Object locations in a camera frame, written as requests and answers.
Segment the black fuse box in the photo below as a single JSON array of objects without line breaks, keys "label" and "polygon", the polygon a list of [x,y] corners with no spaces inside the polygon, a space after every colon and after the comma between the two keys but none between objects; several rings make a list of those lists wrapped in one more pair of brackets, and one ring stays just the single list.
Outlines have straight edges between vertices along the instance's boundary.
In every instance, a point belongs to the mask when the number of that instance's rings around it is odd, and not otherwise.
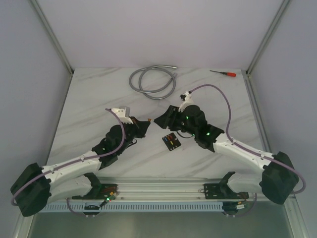
[{"label": "black fuse box", "polygon": [[169,151],[175,150],[181,146],[181,142],[178,140],[174,133],[170,133],[162,138],[164,144]]}]

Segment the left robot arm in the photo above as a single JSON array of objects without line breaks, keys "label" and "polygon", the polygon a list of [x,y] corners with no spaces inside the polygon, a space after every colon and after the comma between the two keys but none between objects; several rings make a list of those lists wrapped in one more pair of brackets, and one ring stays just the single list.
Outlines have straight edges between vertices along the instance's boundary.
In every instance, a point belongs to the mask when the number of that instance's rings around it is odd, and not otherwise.
[{"label": "left robot arm", "polygon": [[149,120],[130,119],[131,123],[112,126],[99,144],[77,158],[51,166],[28,165],[10,189],[22,216],[35,215],[57,200],[97,199],[102,185],[96,173],[116,162],[137,139],[144,138],[151,124]]}]

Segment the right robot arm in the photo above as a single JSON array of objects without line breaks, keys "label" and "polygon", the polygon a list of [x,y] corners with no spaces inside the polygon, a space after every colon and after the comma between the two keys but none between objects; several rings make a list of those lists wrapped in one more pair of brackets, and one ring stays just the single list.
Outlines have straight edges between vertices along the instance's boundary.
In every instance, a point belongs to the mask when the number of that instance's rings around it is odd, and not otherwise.
[{"label": "right robot arm", "polygon": [[169,106],[154,122],[162,129],[189,133],[200,147],[235,159],[254,171],[251,175],[228,172],[219,186],[223,197],[230,198],[240,192],[262,193],[270,201],[282,205],[299,182],[287,154],[257,150],[229,138],[221,128],[209,124],[205,113],[196,105],[183,111]]}]

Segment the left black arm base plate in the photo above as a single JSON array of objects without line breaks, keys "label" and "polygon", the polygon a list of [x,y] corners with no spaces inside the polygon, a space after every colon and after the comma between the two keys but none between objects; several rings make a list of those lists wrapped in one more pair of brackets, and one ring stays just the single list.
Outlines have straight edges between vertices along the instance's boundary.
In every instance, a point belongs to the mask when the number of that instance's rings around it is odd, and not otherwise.
[{"label": "left black arm base plate", "polygon": [[71,199],[74,200],[101,200],[110,196],[110,193],[117,192],[117,184],[106,183],[99,186],[93,187],[86,195],[83,196],[73,196]]}]

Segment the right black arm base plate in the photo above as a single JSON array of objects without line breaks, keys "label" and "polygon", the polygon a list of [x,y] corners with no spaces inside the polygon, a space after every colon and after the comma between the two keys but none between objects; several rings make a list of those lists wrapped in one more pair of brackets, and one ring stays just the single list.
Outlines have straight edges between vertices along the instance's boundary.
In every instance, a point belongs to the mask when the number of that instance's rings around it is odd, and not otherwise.
[{"label": "right black arm base plate", "polygon": [[244,200],[249,198],[249,194],[247,192],[236,193],[233,192],[228,185],[220,183],[205,183],[203,191],[205,199]]}]

